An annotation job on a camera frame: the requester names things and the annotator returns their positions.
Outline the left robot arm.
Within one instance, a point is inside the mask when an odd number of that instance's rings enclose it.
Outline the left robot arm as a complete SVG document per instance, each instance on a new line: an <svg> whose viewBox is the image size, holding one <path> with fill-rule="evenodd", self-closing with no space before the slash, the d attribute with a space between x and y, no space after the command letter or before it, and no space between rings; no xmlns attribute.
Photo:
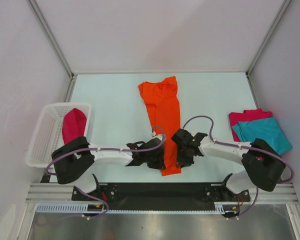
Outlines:
<svg viewBox="0 0 300 240"><path fill-rule="evenodd" d="M93 170L97 165L118 165L138 167L147 164L152 169L164 168L164 141L166 136L153 136L148 142L128 143L121 147L101 147L90 144L81 136L58 148L51 154L52 162L48 165L54 172L60 185L74 185L83 191L90 200L100 196L101 188L97 185L97 176Z"/></svg>

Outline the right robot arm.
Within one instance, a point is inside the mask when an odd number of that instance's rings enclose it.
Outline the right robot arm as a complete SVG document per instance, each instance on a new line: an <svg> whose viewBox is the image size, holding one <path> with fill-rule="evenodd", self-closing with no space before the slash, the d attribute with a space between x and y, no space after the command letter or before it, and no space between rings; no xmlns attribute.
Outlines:
<svg viewBox="0 0 300 240"><path fill-rule="evenodd" d="M254 142L219 144L206 133L191 135L180 128L171 140L177 145L177 163L182 167L192 165L197 156L221 158L244 167L243 171L231 173L223 180L220 194L227 201L248 189L272 192L286 168L271 146L259 138Z"/></svg>

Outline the orange t-shirt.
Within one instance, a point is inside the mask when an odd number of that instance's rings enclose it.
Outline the orange t-shirt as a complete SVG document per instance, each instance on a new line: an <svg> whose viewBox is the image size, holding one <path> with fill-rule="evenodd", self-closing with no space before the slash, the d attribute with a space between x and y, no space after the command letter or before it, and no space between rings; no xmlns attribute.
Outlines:
<svg viewBox="0 0 300 240"><path fill-rule="evenodd" d="M175 76L161 82L143 82L138 90L145 104L150 125L160 126L166 136L164 142L164 166L161 174L165 176L180 174L182 168L177 165L177 145L171 137L181 127L180 102L177 98L178 83Z"/></svg>

